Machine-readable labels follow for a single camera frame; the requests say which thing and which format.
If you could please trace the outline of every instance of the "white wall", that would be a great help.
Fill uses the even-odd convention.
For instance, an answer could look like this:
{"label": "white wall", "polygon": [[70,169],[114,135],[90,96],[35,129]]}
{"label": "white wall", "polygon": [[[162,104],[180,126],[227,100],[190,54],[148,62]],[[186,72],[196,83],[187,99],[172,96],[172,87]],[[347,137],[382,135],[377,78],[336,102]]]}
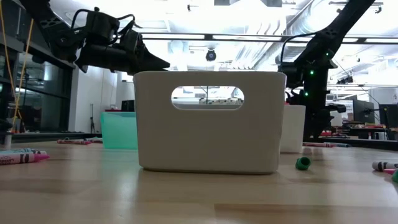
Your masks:
{"label": "white wall", "polygon": [[95,130],[101,132],[101,112],[116,104],[117,73],[89,66],[87,73],[73,72],[70,100],[69,131],[91,131],[91,108]]}
{"label": "white wall", "polygon": [[[380,104],[397,104],[398,103],[398,88],[373,88],[369,90],[369,102],[374,104],[374,109],[379,109]],[[380,112],[375,111],[376,116],[380,117]]]}
{"label": "white wall", "polygon": [[133,82],[122,82],[123,72],[118,72],[118,89],[116,90],[116,106],[121,109],[122,101],[135,100],[135,90]]}

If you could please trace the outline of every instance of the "pink crayon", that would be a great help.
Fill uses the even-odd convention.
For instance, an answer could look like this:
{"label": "pink crayon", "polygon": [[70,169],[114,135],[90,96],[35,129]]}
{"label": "pink crayon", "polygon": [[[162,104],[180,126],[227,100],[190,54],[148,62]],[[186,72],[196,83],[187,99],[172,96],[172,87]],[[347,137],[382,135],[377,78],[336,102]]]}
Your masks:
{"label": "pink crayon", "polygon": [[91,141],[82,141],[82,140],[58,140],[58,144],[84,144],[88,145],[91,144]]}
{"label": "pink crayon", "polygon": [[394,174],[394,172],[396,171],[395,169],[385,169],[383,170],[385,173],[388,173],[390,175]]}
{"label": "pink crayon", "polygon": [[39,162],[48,159],[49,155],[43,154],[1,154],[0,165],[23,164],[29,162]]}
{"label": "pink crayon", "polygon": [[330,143],[315,143],[315,142],[303,142],[303,146],[312,146],[312,147],[334,147],[334,145]]}

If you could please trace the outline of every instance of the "wooden table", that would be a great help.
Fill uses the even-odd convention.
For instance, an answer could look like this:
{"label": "wooden table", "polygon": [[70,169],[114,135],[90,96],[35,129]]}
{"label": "wooden table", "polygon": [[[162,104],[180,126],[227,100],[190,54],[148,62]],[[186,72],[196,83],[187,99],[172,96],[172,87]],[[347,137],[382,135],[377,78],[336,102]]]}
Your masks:
{"label": "wooden table", "polygon": [[398,154],[306,148],[310,170],[283,154],[272,175],[175,174],[140,168],[136,151],[54,142],[14,144],[51,159],[0,167],[0,221],[72,223],[395,223],[398,184],[373,161]]}

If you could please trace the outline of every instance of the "robotic arm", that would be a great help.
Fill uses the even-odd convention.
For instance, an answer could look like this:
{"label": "robotic arm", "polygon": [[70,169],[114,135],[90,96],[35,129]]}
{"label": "robotic arm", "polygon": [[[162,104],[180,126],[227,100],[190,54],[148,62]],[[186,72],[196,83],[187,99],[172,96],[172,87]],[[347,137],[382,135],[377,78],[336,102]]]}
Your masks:
{"label": "robotic arm", "polygon": [[330,120],[330,111],[346,111],[344,106],[326,104],[328,71],[337,66],[331,61],[344,36],[368,10],[374,0],[349,0],[335,20],[318,31],[294,62],[283,62],[279,71],[287,75],[287,87],[304,86],[289,99],[292,105],[305,105],[304,138],[317,138]]}
{"label": "robotic arm", "polygon": [[[59,59],[75,62],[84,72],[87,72],[89,65],[130,75],[147,70],[162,71],[170,67],[168,62],[152,55],[142,36],[132,30],[136,26],[134,15],[115,18],[100,12],[97,7],[94,11],[80,9],[69,27],[51,10],[50,0],[20,2],[36,21],[51,53]],[[79,12],[87,13],[86,26],[75,28]],[[118,31],[119,21],[128,17],[132,17],[132,21]],[[81,49],[79,59],[76,57],[78,49]]]}

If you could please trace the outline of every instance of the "green cap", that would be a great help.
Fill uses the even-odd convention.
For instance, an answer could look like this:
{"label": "green cap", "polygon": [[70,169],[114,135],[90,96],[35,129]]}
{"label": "green cap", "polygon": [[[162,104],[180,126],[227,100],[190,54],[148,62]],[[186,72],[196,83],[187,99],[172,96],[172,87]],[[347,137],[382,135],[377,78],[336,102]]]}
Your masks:
{"label": "green cap", "polygon": [[311,165],[311,160],[307,157],[298,158],[296,161],[296,169],[307,170]]}
{"label": "green cap", "polygon": [[398,171],[395,171],[391,178],[392,178],[392,181],[394,181],[395,183],[398,183]]}

